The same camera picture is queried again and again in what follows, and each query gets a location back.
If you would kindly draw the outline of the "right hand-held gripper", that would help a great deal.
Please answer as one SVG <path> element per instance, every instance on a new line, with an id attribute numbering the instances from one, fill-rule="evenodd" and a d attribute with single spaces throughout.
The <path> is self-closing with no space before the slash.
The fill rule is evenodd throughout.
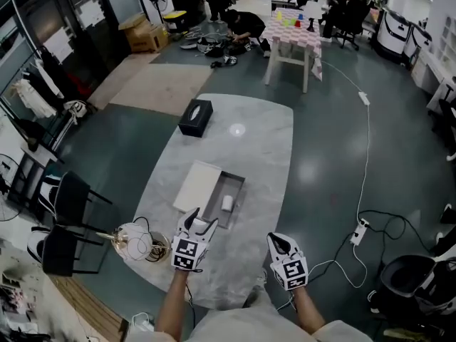
<path id="1" fill-rule="evenodd" d="M 296 240 L 278 232 L 270 232 L 266 236 L 271 255 L 270 268 L 274 278 L 285 291 L 306 286 L 309 270 L 306 257 Z"/>

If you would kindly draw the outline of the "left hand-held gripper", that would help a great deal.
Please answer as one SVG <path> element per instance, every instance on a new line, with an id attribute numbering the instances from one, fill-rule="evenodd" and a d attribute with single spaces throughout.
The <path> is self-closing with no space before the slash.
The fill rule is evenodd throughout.
<path id="1" fill-rule="evenodd" d="M 177 223 L 177 231 L 172 240 L 171 265 L 182 271 L 202 272 L 200 263 L 205 258 L 219 220 L 213 219 L 205 229 L 195 233 L 190 229 L 199 214 L 200 208 L 195 207 L 182 215 Z"/>

